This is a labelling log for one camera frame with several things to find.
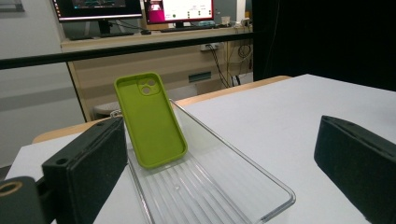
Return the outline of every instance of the electrical outlet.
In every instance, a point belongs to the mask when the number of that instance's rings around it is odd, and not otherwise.
[[[219,47],[220,47],[220,43],[204,44],[204,45],[201,45],[201,51],[218,49]]]

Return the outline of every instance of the desk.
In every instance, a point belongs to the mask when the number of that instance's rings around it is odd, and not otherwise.
[[[118,77],[152,71],[161,76],[166,90],[189,85],[195,85],[198,92],[209,92],[207,88],[211,89],[210,91],[220,90],[219,69],[211,51],[200,51],[198,43],[185,47],[183,47],[182,43],[178,43],[168,49],[164,49],[161,45],[178,40],[205,40],[207,38],[229,35],[251,35],[251,30],[248,28],[223,28],[165,34],[154,32],[152,35],[64,41],[62,43],[62,51],[72,53],[83,50],[119,49],[126,47],[147,48],[145,50],[136,49],[133,54],[125,54],[124,52],[117,56],[67,63],[72,81],[76,87],[83,115],[86,120],[91,121],[94,118],[92,113],[94,106],[117,101],[113,82]],[[207,41],[204,44],[212,43],[210,39],[207,39]],[[220,45],[220,48],[216,50],[221,70],[224,71],[224,69],[227,69],[228,74],[232,76],[240,74],[242,65],[244,67],[248,66],[248,62],[243,64],[227,64],[226,62],[226,58],[229,62],[241,61],[236,53],[241,43],[246,45],[248,41],[225,43],[224,45]],[[198,74],[205,74],[205,77],[201,80],[191,81],[190,77]]]
[[[270,223],[361,224],[367,223],[364,216],[314,161],[320,117],[350,120],[396,143],[394,102],[393,91],[305,75],[184,107],[294,190],[295,205]],[[7,178],[39,178],[39,164],[76,136],[23,147]],[[124,172],[97,223],[141,223],[131,185],[133,180]]]

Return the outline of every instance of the keyboard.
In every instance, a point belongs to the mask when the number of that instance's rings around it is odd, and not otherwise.
[[[124,35],[133,35],[134,33],[114,33],[114,34],[101,34],[99,37],[106,38],[106,37],[114,37],[114,36],[124,36]]]
[[[69,37],[69,40],[85,40],[85,39],[92,39],[92,36],[79,35],[79,36],[70,36]]]
[[[161,33],[172,33],[172,32],[183,32],[183,31],[195,31],[195,30],[208,30],[213,29],[214,26],[207,25],[207,26],[185,26],[180,28],[166,28],[160,30]]]

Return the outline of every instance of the black curtain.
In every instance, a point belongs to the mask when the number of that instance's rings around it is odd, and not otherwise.
[[[396,91],[394,0],[280,0],[279,5],[263,77],[312,74]]]

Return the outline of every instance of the monitor screen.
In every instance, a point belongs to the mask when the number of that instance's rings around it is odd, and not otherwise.
[[[52,0],[59,22],[142,18],[140,0]]]
[[[147,24],[213,21],[213,0],[144,0]]]

